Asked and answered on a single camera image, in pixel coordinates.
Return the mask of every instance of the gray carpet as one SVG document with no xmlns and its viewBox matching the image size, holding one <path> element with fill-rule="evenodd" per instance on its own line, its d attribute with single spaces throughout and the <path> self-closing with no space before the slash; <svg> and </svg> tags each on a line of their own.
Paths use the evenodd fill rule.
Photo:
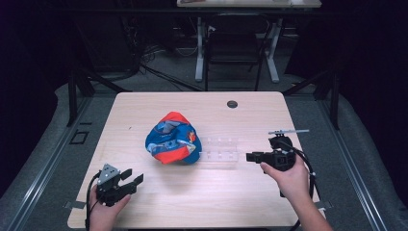
<svg viewBox="0 0 408 231">
<path fill-rule="evenodd" d="M 301 78 L 284 75 L 288 58 L 291 55 L 295 40 L 280 40 L 275 55 L 281 83 L 272 84 L 268 70 L 264 65 L 260 90 L 283 91 Z M 148 66 L 166 74 L 177 76 L 180 80 L 203 89 L 203 83 L 193 79 L 195 72 L 195 56 L 182 56 L 175 53 L 157 52 Z M 212 68 L 210 90 L 251 90 L 254 78 L 242 75 L 246 69 Z M 140 72 L 129 79 L 116 81 L 121 87 L 133 91 L 179 91 L 189 90 L 171 84 L 150 73 Z M 97 90 L 93 98 L 82 98 L 82 112 L 77 122 L 66 128 L 68 122 L 67 86 L 61 87 L 56 94 L 59 96 L 59 107 L 47 131 L 44 133 L 37 148 L 20 171 L 8 191 L 0 200 L 0 230 L 9 227 L 20 230 L 70 230 L 66 221 L 70 211 L 63 208 L 66 201 L 73 201 L 81 187 L 93 150 L 97 145 L 104 123 L 115 99 L 114 93 L 106 87 L 94 83 Z M 346 152 L 350 154 L 358 172 L 364 180 L 378 214 L 384 221 L 379 225 L 385 230 L 408 230 L 407 209 L 399 202 L 393 185 L 383 167 L 370 135 L 361 123 L 352 107 L 341 97 L 339 107 L 340 131 L 334 131 L 327 122 L 326 101 L 315 101 L 311 95 L 314 87 L 310 86 L 286 100 L 297 129 L 310 129 L 309 133 L 299 134 L 304 152 L 318 174 L 320 197 L 330 201 L 334 208 L 326 211 L 326 216 L 335 230 L 373 230 L 375 224 L 367 216 L 364 199 L 359 194 L 358 186 L 353 185 L 344 162 L 344 149 L 339 145 L 339 136 L 346 144 Z M 83 144 L 70 144 L 75 133 L 88 134 Z M 55 153 L 60 158 L 53 159 Z M 38 197 L 26 205 L 25 196 L 38 180 L 38 174 L 53 161 L 54 168 L 49 169 L 49 178 L 42 182 L 43 188 L 38 190 Z M 24 218 L 15 218 L 21 209 L 26 209 Z M 273 230 L 289 230 L 288 227 Z"/>
</svg>

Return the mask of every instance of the wire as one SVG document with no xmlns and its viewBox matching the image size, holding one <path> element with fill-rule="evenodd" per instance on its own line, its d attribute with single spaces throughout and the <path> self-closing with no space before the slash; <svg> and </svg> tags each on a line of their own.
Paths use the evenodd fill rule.
<svg viewBox="0 0 408 231">
<path fill-rule="evenodd" d="M 185 87 L 185 88 L 188 88 L 188 89 L 190 89 L 190 90 L 202 91 L 202 89 L 198 88 L 198 87 L 195 86 L 195 85 L 192 85 L 192 84 L 183 82 L 182 80 L 178 79 L 177 77 L 174 77 L 174 76 L 165 74 L 165 73 L 163 73 L 163 72 L 160 72 L 160 71 L 158 71 L 158 70 L 155 70 L 155 69 L 153 69 L 153 68 L 151 68 L 151 67 L 149 67 L 149 66 L 147 66 L 147 65 L 145 65 L 145 64 L 140 64 L 140 66 L 143 67 L 146 71 L 148 71 L 148 72 L 150 72 L 150 73 L 156 75 L 157 77 L 162 78 L 162 79 L 165 79 L 165 80 L 168 80 L 168 81 L 169 81 L 174 87 L 176 87 L 178 90 L 181 90 L 181 89 L 180 89 L 177 85 L 181 85 L 181 86 L 183 86 L 183 87 Z"/>
<path fill-rule="evenodd" d="M 300 220 L 298 219 L 296 224 L 294 226 L 292 226 L 292 228 L 290 229 L 290 231 L 294 231 L 296 230 L 298 227 L 300 226 Z"/>
<path fill-rule="evenodd" d="M 86 202 L 87 202 L 87 219 L 85 220 L 85 228 L 86 228 L 87 230 L 89 230 L 89 225 L 90 225 L 90 220 L 89 220 L 90 212 L 92 211 L 93 207 L 94 207 L 94 206 L 96 205 L 96 203 L 98 202 L 98 200 L 96 200 L 96 202 L 93 204 L 92 208 L 89 209 L 90 189 L 91 189 L 91 187 L 92 187 L 92 185 L 93 185 L 93 181 L 94 181 L 96 178 L 98 178 L 98 177 L 100 176 L 100 174 L 101 174 L 101 171 L 99 171 L 98 173 L 96 173 L 96 174 L 92 177 L 92 179 L 90 180 L 89 185 L 88 185 L 87 201 L 86 201 Z"/>
<path fill-rule="evenodd" d="M 197 30 L 195 29 L 195 25 L 194 25 L 194 23 L 192 22 L 191 17 L 189 17 L 189 22 L 190 22 L 192 28 L 193 28 L 194 31 L 195 31 L 195 35 L 197 36 Z M 176 48 L 175 50 L 176 50 L 177 53 L 179 53 L 181 56 L 188 57 L 188 56 L 193 55 L 193 54 L 197 51 L 197 49 L 198 49 L 198 44 L 195 45 L 195 47 L 192 48 L 192 49 L 194 49 L 194 50 L 191 51 L 191 52 L 188 53 L 188 54 L 183 53 L 183 52 L 181 51 L 182 49 L 188 49 L 188 48 Z"/>
</svg>

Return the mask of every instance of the chair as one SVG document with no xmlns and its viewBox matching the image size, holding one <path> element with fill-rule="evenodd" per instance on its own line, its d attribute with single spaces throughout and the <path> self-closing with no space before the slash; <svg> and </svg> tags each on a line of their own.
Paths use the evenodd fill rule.
<svg viewBox="0 0 408 231">
<path fill-rule="evenodd" d="M 208 91 L 210 64 L 258 66 L 258 90 L 265 48 L 272 25 L 263 14 L 221 13 L 206 23 L 204 50 L 205 91 Z"/>
</svg>

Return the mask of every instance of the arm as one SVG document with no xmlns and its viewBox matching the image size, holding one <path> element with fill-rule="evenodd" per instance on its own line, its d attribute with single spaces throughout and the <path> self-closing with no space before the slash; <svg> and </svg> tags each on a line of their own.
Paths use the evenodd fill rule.
<svg viewBox="0 0 408 231">
<path fill-rule="evenodd" d="M 119 200 L 114 206 L 108 207 L 97 201 L 96 186 L 93 186 L 89 196 L 89 205 L 91 207 L 89 230 L 111 231 L 114 228 L 117 215 L 129 202 L 130 198 L 131 195 L 128 194 Z"/>
<path fill-rule="evenodd" d="M 287 171 L 277 170 L 266 163 L 261 163 L 261 168 L 278 183 L 299 217 L 303 230 L 333 230 L 310 198 L 309 172 L 301 158 L 296 155 L 294 166 Z"/>
</svg>

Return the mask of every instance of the table surface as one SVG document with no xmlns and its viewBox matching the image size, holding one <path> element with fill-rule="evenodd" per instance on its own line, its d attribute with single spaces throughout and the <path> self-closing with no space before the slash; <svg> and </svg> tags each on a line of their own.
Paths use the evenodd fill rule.
<svg viewBox="0 0 408 231">
<path fill-rule="evenodd" d="M 319 8 L 321 2 L 319 0 L 201 0 L 188 1 L 183 3 L 183 0 L 177 0 L 178 7 L 241 7 L 241 8 Z"/>
<path fill-rule="evenodd" d="M 234 100 L 237 108 L 229 108 Z M 195 128 L 203 149 L 208 138 L 232 139 L 238 161 L 200 159 L 193 165 L 162 165 L 144 148 L 150 130 L 169 112 L 181 113 Z M 287 199 L 246 152 L 270 151 L 269 131 L 294 129 L 280 92 L 126 92 L 113 104 L 95 149 L 78 201 L 86 201 L 92 176 L 106 163 L 144 182 L 120 213 L 120 228 L 220 228 L 292 226 L 297 221 Z M 297 134 L 287 134 L 301 149 Z M 83 228 L 86 211 L 73 209 L 68 225 Z"/>
</svg>

